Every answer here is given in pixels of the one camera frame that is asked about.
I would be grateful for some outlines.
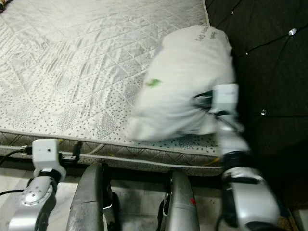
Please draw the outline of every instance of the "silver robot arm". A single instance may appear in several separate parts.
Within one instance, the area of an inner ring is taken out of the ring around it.
[[[223,155],[222,218],[243,231],[279,230],[277,200],[251,161],[250,149],[236,122],[237,86],[218,85],[212,112],[217,119],[217,139]]]
[[[45,231],[49,215],[56,205],[57,184],[66,176],[66,170],[59,163],[56,139],[35,140],[32,150],[34,179],[22,192],[9,231]]]

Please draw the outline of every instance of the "floor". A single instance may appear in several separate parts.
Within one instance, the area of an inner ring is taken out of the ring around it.
[[[31,172],[0,168],[0,192],[23,189]],[[69,208],[79,178],[66,177],[58,185],[57,205],[49,218],[48,231],[65,231]],[[157,212],[164,197],[162,184],[114,180],[113,191],[120,199],[120,219],[123,231],[155,231]],[[214,230],[220,213],[219,190],[194,188],[201,231]],[[0,230],[7,231],[11,217],[18,207],[19,193],[0,197]],[[231,230],[222,224],[221,231]]]

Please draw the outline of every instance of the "quilted mattress cover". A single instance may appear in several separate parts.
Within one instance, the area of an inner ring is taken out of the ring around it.
[[[0,14],[1,144],[55,137],[103,143],[102,155],[210,161],[213,136],[135,143],[123,133],[161,39],[206,23],[201,0],[12,1]]]

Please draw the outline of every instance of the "dotted pattern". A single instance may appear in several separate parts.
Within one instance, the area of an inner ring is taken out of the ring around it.
[[[161,39],[204,23],[201,0],[13,1],[0,15],[0,131],[217,155],[211,136],[124,136]]]

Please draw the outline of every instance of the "pillowcase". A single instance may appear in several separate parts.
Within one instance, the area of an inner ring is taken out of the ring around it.
[[[126,136],[157,141],[214,133],[214,116],[192,99],[234,81],[230,53],[227,35],[213,27],[192,26],[165,36],[135,101]]]

